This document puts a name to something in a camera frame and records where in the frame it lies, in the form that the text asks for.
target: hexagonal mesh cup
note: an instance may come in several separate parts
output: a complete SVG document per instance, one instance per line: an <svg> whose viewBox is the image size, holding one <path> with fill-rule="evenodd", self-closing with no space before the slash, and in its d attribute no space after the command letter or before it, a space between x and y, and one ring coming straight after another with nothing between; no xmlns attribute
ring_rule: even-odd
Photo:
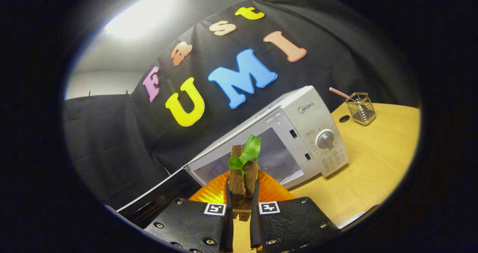
<svg viewBox="0 0 478 253"><path fill-rule="evenodd" d="M368 93L352 93L345 103L347 103L350 115L359 124L368 125L377 116Z"/></svg>

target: white microwave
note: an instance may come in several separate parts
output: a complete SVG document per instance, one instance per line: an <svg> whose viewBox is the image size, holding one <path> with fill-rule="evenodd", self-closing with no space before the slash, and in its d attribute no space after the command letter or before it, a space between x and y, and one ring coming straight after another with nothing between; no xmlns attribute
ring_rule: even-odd
<svg viewBox="0 0 478 253"><path fill-rule="evenodd" d="M232 145L261 139L259 170L290 188L348 163L337 126L313 86L286 93L222 136L183 168L205 185L229 170Z"/></svg>

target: microwave door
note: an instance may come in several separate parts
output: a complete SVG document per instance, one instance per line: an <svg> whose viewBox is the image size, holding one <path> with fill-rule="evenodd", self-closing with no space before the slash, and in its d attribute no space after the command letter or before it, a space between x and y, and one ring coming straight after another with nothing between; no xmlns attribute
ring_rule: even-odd
<svg viewBox="0 0 478 253"><path fill-rule="evenodd" d="M277 109L270 116L264 117L244 131L227 139L218 148L190 163L188 172L200 184L205 185L218 175L229 170L228 161L232 145L244 145L249 135L261 139L261 153L258 157L259 170L268 173L282 185L290 185L304 175L296 157L291 151L302 151L302 141L290 133L294 129L282 109Z"/></svg>

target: blue letter m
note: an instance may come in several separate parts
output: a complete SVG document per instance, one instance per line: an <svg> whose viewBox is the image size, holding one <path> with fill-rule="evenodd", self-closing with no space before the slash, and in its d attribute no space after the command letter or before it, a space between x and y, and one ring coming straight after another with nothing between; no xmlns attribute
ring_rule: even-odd
<svg viewBox="0 0 478 253"><path fill-rule="evenodd" d="M247 93L254 93L251 75L256 79L256 87L264 88L277 78L275 72L269 71L254 56L254 51L246 49L236 56L239 72L228 68L216 68L208 76L209 81L215 81L229 98L229 107L234 109L244 103L246 96L236 92L233 87L239 88Z"/></svg>

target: black cloth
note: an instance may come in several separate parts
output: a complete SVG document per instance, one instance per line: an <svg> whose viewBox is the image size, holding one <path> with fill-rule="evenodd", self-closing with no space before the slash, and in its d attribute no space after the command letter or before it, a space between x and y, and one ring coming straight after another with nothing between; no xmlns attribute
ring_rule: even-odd
<svg viewBox="0 0 478 253"><path fill-rule="evenodd" d="M66 145L80 178L105 205L119 209L168 174L146 150L131 100L125 95L66 100Z"/></svg>
<svg viewBox="0 0 478 253"><path fill-rule="evenodd" d="M258 20L235 16L240 7L254 7L254 12L265 16ZM220 20L235 24L237 29L222 37L214 35L208 28ZM296 62L287 61L278 47L263 41L276 30L305 48L307 54ZM181 41L193 47L183 62L174 66L171 52ZM253 94L245 93L246 101L231 109L229 99L217 83L208 81L208 75L220 66L238 71L236 55L245 49L252 49L278 77L264 88L255 88ZM142 81L153 66L159 67L160 92L149 102ZM165 103L178 93L184 110L191 112L193 103L180 90L191 76L205 110L195 124L182 127ZM400 53L349 8L334 0L248 0L202 20L162 51L138 82L133 107L146 148L172 173L283 93L306 85L316 88L330 111L344 99L329 92L329 87L348 94L365 91L373 102L417 106L419 99L410 68Z"/></svg>

